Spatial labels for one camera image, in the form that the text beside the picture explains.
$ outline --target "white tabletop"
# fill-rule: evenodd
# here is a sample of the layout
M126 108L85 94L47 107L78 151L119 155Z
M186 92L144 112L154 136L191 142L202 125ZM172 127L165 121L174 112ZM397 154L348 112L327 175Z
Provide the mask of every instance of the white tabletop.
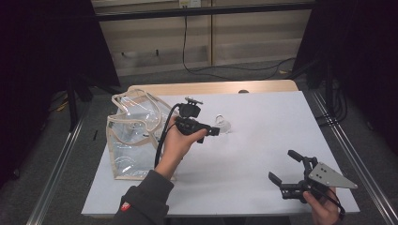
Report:
M160 97L173 106L185 96ZM176 171L167 204L169 217L285 216L311 212L308 204L283 200L268 172L284 183L303 179L304 167L287 155L293 149L317 157L341 173L301 92L190 96L203 101L197 120L214 125L222 114L232 131L195 143ZM114 180L105 147L82 214L111 217L120 197L139 181ZM349 189L337 194L347 213L359 212Z

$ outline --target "black wire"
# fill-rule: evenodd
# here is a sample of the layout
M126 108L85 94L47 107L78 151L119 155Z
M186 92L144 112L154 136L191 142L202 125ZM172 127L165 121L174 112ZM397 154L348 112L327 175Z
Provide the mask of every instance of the black wire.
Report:
M166 133L169 132L169 130L175 125L176 125L176 123L173 123L170 127L168 127Z
M323 193L322 191L318 190L318 189L315 188L315 187L311 187L311 190L314 190L316 193L322 195L324 198L326 198L327 200L329 200L329 201L331 201L332 203L334 203L337 207L339 207L339 208L340 208L339 219L340 219L341 221L343 221L344 216L345 216L345 209L344 209L343 206L340 204L340 200L339 200L339 198L337 197L336 193L334 193L334 191L332 191L332 190L329 188L329 191L331 191L331 193L333 193L333 195L336 197L336 200L332 199L329 195Z
M345 93L344 93L344 91L343 91L343 89L342 89L341 87L340 87L339 95L340 95L340 93L341 93L341 95L342 95L342 97L343 97L343 101L344 101L344 106L341 106L341 108L342 108L341 113L339 113L335 118L332 118L332 119L331 119L332 121L328 121L328 122L326 122L326 123L324 123L324 124L319 124L320 127L325 127L325 126L330 126L330 125L336 125L336 124L339 124L339 123L343 122L343 121L346 119L347 114L348 114L348 106L347 106L347 101L346 101Z
M176 109L176 107L180 107L181 104L176 104L175 106L173 106L172 110L169 112L169 115L167 116L166 119L166 123L164 124L164 128L163 131L161 132L161 139L158 142L158 148L156 149L156 156L155 156L155 166L154 168L156 168L159 164L159 160L161 159L161 148L163 147L164 144L164 140L166 139L166 135L167 132L169 131L169 128L171 128L172 126L174 126L175 124L169 126L169 121L173 115L174 110Z
M334 100L333 100L333 111L334 111L334 117L335 118L339 118L343 112L343 106L342 106L342 100L340 98L340 93L341 93L341 88L337 87L337 88L333 88L334 91L336 91L336 94L334 95ZM326 112L322 115L317 116L315 119L319 120L319 119L326 119L329 116L329 112Z
M211 76L211 77L226 79L226 80L229 80L229 81L246 81L246 80L237 80L237 79L227 78L227 77L218 76L218 75L210 74L210 73L197 73L197 72L203 71L203 70L206 70L206 69L211 69L211 68L232 68L232 69L241 69L241 70L249 70L249 71L261 71L261 70L267 70L267 69L271 69L271 68L276 68L276 70L274 71L273 74L271 74L270 76L268 76L266 78L261 79L261 80L266 80L266 79L269 79L269 78L271 78L271 77L276 75L276 73L277 73L279 67L281 66L281 64L283 64L285 62L288 62L290 60L295 60L296 59L295 57L287 58L287 59L284 59L283 61L281 61L280 63L278 63L278 64L276 64L274 66L261 67L261 68L244 68L244 67L230 67L230 66L203 67L203 68L198 68L198 69L187 68L187 66L185 64L185 46L186 46L186 43L187 43L187 29L188 29L188 22L187 22L188 18L187 18L187 16L185 16L184 19L185 19L185 29L184 29L184 45L183 45L183 49L182 49L182 65L184 66L184 68L189 73L191 73L193 75L205 75L205 76Z
M347 35L348 35L349 31L350 31L349 28L351 27L352 22L354 21L354 16L355 16L355 13L357 12L358 4L359 4L359 0L356 0L355 5L354 5L354 8L353 8L353 10L352 10L352 14L350 15L350 18L349 18L348 26L347 26L346 29L345 29L345 32L344 32L344 35L343 35L341 41L344 41L344 40L346 39L346 37L347 37ZM338 119L338 120L336 120L336 121L332 121L332 122L327 122L327 123L325 123L325 124L321 124L321 125L319 125L320 127L327 126L327 125L338 124L338 123L340 123L340 122L342 122L343 120L346 119L346 116L347 116L347 113L348 113L348 107L347 107L347 102L346 102L346 98L345 98L344 92L343 92L343 99L344 99L344 106L345 106L345 111L344 111L343 117L340 118L340 119ZM318 120L318 119L320 119L320 118L327 117L327 116L328 116L328 114L325 113L325 114L323 114L323 115L317 116L315 119Z

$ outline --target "black cable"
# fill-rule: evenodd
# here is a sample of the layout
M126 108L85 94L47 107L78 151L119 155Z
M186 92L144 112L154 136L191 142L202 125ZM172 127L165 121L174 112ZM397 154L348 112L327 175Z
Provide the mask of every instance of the black cable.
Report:
M332 108L333 108L334 115L335 115L334 117L335 118L339 118L341 113L342 113L342 110L343 110L342 101L341 101L341 98L339 97L341 89L340 88L336 88L336 89L333 89L333 90L336 91L336 94L333 94L334 95L334 100L333 100L333 107ZM324 113L322 115L316 116L315 119L316 120L326 119L328 116L330 116L329 112L326 112L326 113Z
M295 80L297 77L301 76L304 74L307 69L310 69L314 65L318 64L320 60L314 59L310 63L304 65L303 67L299 68L298 70L294 71L292 74L289 74L287 77L283 78L284 80Z
M342 104L342 106L341 106L342 109L338 113L338 115L335 118L332 118L331 119L332 121L328 121L328 122L326 122L324 124L319 124L320 127L325 127L325 126L339 124L339 123L343 122L346 119L347 114L348 114L348 106L347 106L345 93L344 93L344 91L343 91L343 89L341 87L339 87L339 95L340 95L340 93L341 93L341 95L343 97L344 106L343 106L343 103L340 103L340 104Z
M187 16L184 17L184 20L185 20L185 29L184 29L184 44L183 44L183 49L182 49L182 65L184 66L184 68L189 73L191 73L193 75L205 75L205 76L211 76L211 77L226 79L226 80L229 80L229 81L246 81L246 80L231 79L231 78L222 77L222 76L218 76L218 75L210 74L210 73L197 73L197 72L203 71L203 70L206 70L206 69L211 69L211 68L232 68L232 69L241 69L241 70L249 70L249 71L261 71L261 70L267 70L267 69L271 69L271 68L276 68L275 72L272 75L270 75L270 76L268 76L268 77L266 77L264 79L261 79L261 80L265 80L265 79L269 79L269 78L275 76L277 71L278 71L278 69L279 69L279 67L281 66L281 64L283 64L285 62L288 62L290 60L295 60L296 59L295 57L288 58L288 59L285 59L285 60L281 61L277 65L274 65L274 66L271 66L271 67L261 67L261 68L244 68L244 67L230 67L230 66L203 67L203 68L198 68L198 69L187 68L187 66L185 64L185 46L186 46L186 43L187 43L187 29L188 29L188 22L187 22L188 18L187 18Z
M169 126L169 121L170 121L170 119L171 119L171 117L173 115L174 110L177 107L180 107L180 106L181 106L181 104L176 104L175 106L173 106L172 110L169 112L169 115L167 116L166 123L164 124L163 131L161 132L161 139L159 140L158 148L156 149L155 166L154 166L154 168L156 168L158 166L159 160L161 159L161 148L163 147L164 140L166 139L167 132L169 131L169 128L171 128L173 126L173 125L171 125L170 127L168 127Z
M314 190L316 193L322 195L324 198L326 198L327 200L329 200L331 203L334 203L337 207L339 207L339 208L340 208L339 219L340 219L341 221L343 221L344 216L345 216L345 209L344 209L343 206L340 204L340 200L339 200L339 198L337 197L336 193L334 193L334 191L332 191L332 190L329 188L329 191L331 191L331 193L333 193L333 195L336 197L336 200L332 199L329 195L323 193L322 191L318 190L318 189L315 188L315 187L311 187L311 190Z
M357 11L357 9L358 9L358 4L359 4L359 0L356 0L355 5L354 5L354 8L353 8L353 11L352 11L352 14L350 15L350 18L349 18L348 25L347 25L347 27L346 27L346 29L345 29L345 32L344 32L344 34L343 34L343 37L342 37L341 41L345 41L345 39L346 39L346 37L347 37L347 35L348 35L348 32L349 32L349 30L350 30L349 28L351 27L352 22L354 21L354 16L355 16L355 13L356 13L356 11ZM340 118L340 119L337 119L337 120L335 120L335 121L332 121L332 122L327 122L327 123L325 123L325 124L321 124L321 125L319 125L320 127L327 126L327 125L338 124L338 123L340 123L340 122L342 122L343 120L346 119L346 116L347 116L347 113L348 113L348 107L347 107L347 102L346 102L345 94L344 94L343 91L342 91L342 93L343 93L344 107L345 107L345 111L344 111L343 117ZM323 114L323 115L321 115L321 116L317 116L315 119L318 120L318 119L320 119L320 118L327 117L327 116L328 116L328 114L325 113L325 114Z

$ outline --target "transparent tote bag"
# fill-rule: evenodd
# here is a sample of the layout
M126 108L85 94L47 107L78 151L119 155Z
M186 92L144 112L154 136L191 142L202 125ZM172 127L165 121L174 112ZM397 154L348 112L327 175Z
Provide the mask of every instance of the transparent tote bag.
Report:
M106 137L114 178L143 180L153 170L158 141L172 108L139 89L114 95L112 102L118 112L108 116Z

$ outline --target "hand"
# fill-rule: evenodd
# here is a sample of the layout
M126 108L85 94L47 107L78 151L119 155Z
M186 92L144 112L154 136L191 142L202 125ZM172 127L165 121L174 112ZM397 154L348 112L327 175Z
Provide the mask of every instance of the hand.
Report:
M191 135L183 135L178 128L174 126L176 117L170 119L166 139L164 140L163 156L155 171L160 173L166 179L170 179L182 158L188 153L191 145L206 136L207 130L201 129Z
M336 193L336 187L331 187L330 189ZM331 191L328 190L327 194L333 200L336 200L336 197ZM313 222L315 225L331 225L337 222L339 219L339 209L337 205L324 197L318 201L309 191L305 191L302 195L313 208Z

